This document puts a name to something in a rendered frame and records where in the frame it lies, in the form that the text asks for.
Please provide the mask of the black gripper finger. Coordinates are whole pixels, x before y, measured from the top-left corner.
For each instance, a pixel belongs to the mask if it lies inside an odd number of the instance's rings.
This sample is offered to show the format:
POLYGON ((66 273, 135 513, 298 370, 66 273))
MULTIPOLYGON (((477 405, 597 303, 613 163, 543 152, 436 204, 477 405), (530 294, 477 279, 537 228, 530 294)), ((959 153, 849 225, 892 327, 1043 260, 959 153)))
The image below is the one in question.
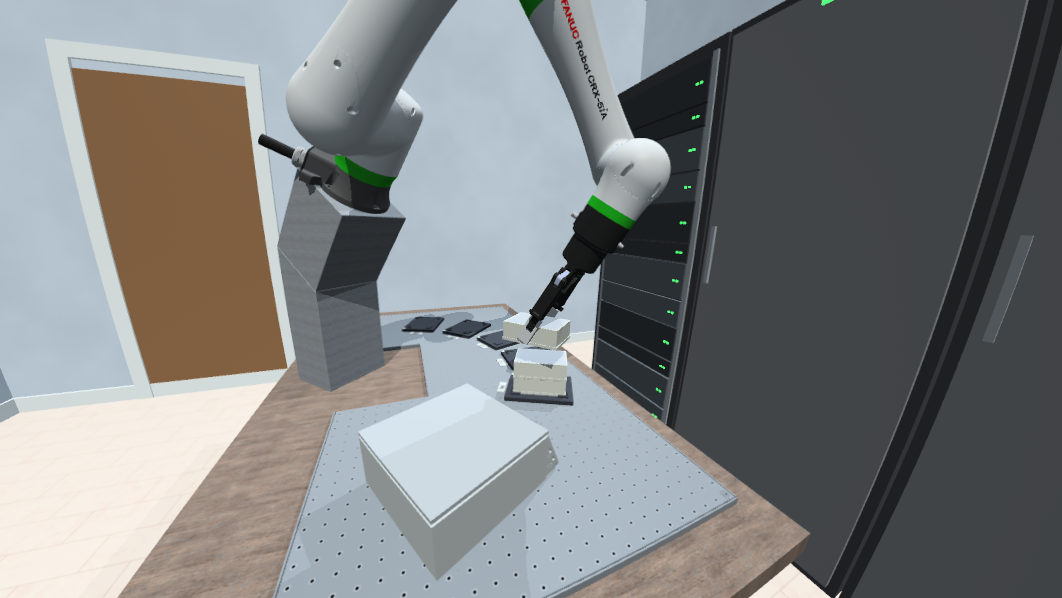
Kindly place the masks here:
POLYGON ((571 286, 571 288, 567 291, 567 293, 565 295, 561 295, 561 297, 556 300, 556 303, 554 304, 554 306, 551 308, 551 310, 548 312, 548 314, 546 317, 553 317, 554 318, 554 317, 556 317, 558 311, 560 311, 560 312, 563 311, 564 308, 562 308, 561 306, 565 305, 566 301, 569 298, 569 296, 573 292, 573 289, 577 286, 576 284, 578 284, 578 281, 581 280, 581 278, 583 277, 583 275, 585 275, 585 272, 582 272, 581 276, 580 275, 577 276, 578 280, 571 286))
POLYGON ((567 281, 566 277, 570 272, 566 270, 560 274, 562 269, 563 267, 553 275, 551 281, 548 284, 534 307, 529 310, 529 314, 531 315, 524 324, 521 331, 517 335, 517 338, 520 339, 526 345, 537 331, 544 317, 548 314, 556 303, 556 300, 560 298, 561 295, 566 294, 570 287, 578 280, 575 276, 568 286, 563 290, 562 288, 567 281))

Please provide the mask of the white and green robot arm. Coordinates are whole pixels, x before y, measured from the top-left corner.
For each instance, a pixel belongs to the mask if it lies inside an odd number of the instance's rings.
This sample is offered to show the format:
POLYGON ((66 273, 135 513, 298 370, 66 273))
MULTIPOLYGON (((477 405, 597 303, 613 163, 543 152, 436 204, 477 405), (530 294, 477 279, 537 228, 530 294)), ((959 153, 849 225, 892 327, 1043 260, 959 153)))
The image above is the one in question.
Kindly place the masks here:
MULTIPOLYGON (((612 254, 665 189, 669 157, 657 142, 634 139, 590 0, 519 1, 573 112, 598 185, 583 211, 571 213, 573 232, 612 254)), ((289 117, 312 147, 294 149, 264 134, 258 144, 290 158, 299 181, 341 204, 386 213, 423 121, 401 87, 456 2, 348 0, 286 90, 289 117)))

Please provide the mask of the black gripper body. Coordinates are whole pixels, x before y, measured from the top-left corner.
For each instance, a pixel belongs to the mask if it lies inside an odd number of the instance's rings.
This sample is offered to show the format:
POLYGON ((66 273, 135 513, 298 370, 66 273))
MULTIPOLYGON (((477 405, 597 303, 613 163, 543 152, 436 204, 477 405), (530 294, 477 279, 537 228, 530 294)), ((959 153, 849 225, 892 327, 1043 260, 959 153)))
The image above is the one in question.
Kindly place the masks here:
POLYGON ((567 264, 562 269, 560 274, 566 270, 570 272, 566 277, 567 281, 563 289, 568 286, 575 276, 577 277, 578 275, 581 275, 582 272, 588 274, 595 273, 607 254, 609 253, 606 252, 590 246, 576 233, 573 233, 572 238, 562 253, 564 259, 567 261, 567 264))

